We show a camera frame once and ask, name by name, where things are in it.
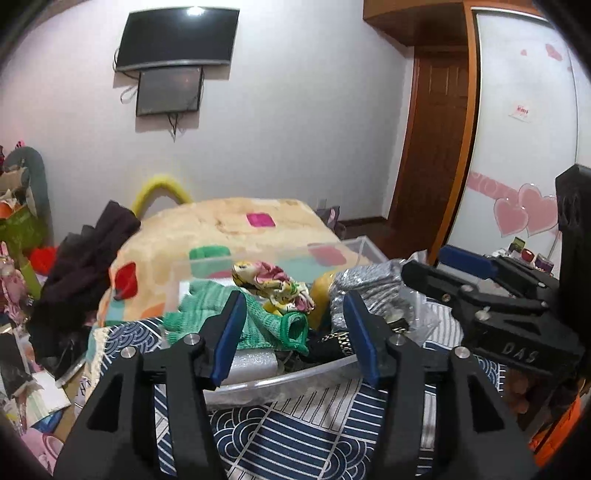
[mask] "green knitted cloth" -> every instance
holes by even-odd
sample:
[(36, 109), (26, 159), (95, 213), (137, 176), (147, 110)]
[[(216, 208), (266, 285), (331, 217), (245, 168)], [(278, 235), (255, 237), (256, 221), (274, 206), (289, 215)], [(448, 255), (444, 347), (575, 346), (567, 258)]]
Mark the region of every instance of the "green knitted cloth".
[[(209, 317), (222, 312), (226, 300), (238, 287), (224, 287), (211, 280), (195, 280), (189, 287), (178, 307), (178, 312), (165, 313), (163, 326), (168, 331), (172, 344), (187, 335), (196, 333)], [(290, 312), (279, 316), (268, 313), (256, 298), (246, 297), (246, 322), (240, 336), (238, 349), (272, 348), (273, 350), (295, 350), (308, 355), (308, 318), (302, 312)]]

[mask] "pile of clothes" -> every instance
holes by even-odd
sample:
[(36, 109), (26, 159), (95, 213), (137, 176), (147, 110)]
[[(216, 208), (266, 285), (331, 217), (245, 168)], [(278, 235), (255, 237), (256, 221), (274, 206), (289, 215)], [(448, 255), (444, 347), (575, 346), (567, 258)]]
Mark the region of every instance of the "pile of clothes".
[(139, 230), (133, 212), (110, 201), (96, 226), (85, 225), (61, 243), (27, 329), (37, 363), (56, 379), (86, 351), (109, 267), (119, 248)]

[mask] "striped fabric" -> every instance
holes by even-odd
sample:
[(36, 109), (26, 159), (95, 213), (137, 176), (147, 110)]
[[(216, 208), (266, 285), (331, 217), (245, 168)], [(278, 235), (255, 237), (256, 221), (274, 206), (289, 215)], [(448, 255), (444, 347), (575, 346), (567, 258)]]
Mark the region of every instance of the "striped fabric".
[[(458, 345), (462, 330), (450, 309), (438, 304), (431, 308), (441, 323), (424, 347), (448, 350)], [(145, 319), (112, 327), (105, 343), (101, 374), (128, 345), (142, 353), (159, 349), (160, 320)], [(478, 361), (501, 390), (505, 368), (483, 358)], [(175, 475), (163, 385), (154, 389), (154, 397), (160, 467)], [(357, 379), (283, 402), (217, 411), (210, 421), (230, 480), (361, 480), (378, 438), (385, 399), (385, 392), (375, 391)], [(417, 475), (431, 468), (435, 417), (435, 388), (425, 385)]]

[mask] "heart sticker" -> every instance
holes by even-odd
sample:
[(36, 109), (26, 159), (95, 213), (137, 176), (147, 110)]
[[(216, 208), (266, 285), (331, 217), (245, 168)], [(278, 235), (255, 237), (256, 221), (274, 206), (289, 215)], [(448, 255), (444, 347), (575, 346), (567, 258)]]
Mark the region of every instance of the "heart sticker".
[(501, 236), (521, 232), (527, 226), (529, 220), (525, 208), (512, 204), (509, 199), (497, 199), (495, 201), (494, 212)]
[(542, 197), (538, 187), (531, 183), (521, 186), (518, 193), (518, 203), (529, 216), (527, 235), (551, 230), (558, 223), (558, 205), (556, 197), (548, 195)]

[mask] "door frame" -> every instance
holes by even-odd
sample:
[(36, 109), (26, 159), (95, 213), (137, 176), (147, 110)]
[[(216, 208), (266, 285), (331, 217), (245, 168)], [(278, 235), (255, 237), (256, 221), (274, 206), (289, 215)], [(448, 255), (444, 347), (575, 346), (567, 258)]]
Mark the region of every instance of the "door frame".
[(398, 175), (396, 178), (396, 185), (394, 186), (394, 195), (392, 197), (392, 203), (390, 204), (390, 210), (388, 211), (388, 223), (392, 225), (394, 221), (394, 210), (398, 205), (398, 201), (400, 200), (400, 190), (401, 188), (398, 185), (398, 179), (404, 177), (404, 170), (407, 166), (407, 159), (408, 159), (408, 149), (410, 146), (410, 135), (412, 133), (413, 126), (414, 126), (414, 115), (417, 110), (417, 91), (418, 91), (418, 62), (417, 62), (417, 50), (415, 47), (414, 51), (414, 58), (413, 58), (413, 82), (410, 90), (410, 104), (408, 106), (408, 120), (407, 120), (407, 129), (406, 133), (404, 134), (404, 146), (402, 147), (402, 156), (400, 157), (400, 166), (398, 167)]
[(521, 13), (546, 20), (542, 14), (532, 7), (521, 7), (500, 2), (488, 1), (464, 1), (464, 14), (466, 16), (466, 32), (468, 39), (468, 99), (466, 107), (466, 122), (462, 137), (460, 158), (457, 163), (456, 175), (452, 185), (452, 191), (447, 200), (447, 206), (435, 241), (429, 250), (428, 262), (434, 265), (437, 261), (439, 249), (447, 242), (452, 231), (453, 222), (460, 206), (462, 193), (466, 185), (466, 178), (472, 158), (472, 149), (476, 136), (476, 118), (478, 115), (478, 104), (480, 99), (480, 65), (479, 65), (479, 44), (478, 32), (476, 30), (475, 13), (479, 9), (492, 11)]

